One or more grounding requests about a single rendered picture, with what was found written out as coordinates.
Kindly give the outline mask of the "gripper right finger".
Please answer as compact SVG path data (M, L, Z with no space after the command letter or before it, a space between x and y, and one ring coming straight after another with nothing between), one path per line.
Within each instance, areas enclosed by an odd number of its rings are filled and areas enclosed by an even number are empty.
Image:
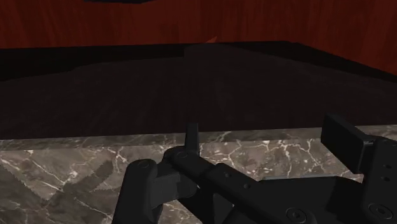
M331 208L348 224L397 224L397 141L365 134L337 115L324 118L321 143L361 183L338 186Z

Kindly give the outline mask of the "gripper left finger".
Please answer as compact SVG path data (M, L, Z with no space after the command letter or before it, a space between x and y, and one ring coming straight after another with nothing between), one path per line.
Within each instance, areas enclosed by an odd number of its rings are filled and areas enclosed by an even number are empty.
M169 148L160 163L130 163L120 188L111 224L158 224L164 204L179 201L202 224L314 224L306 209L275 207L260 211L259 182L200 156L196 123L186 128L185 143Z

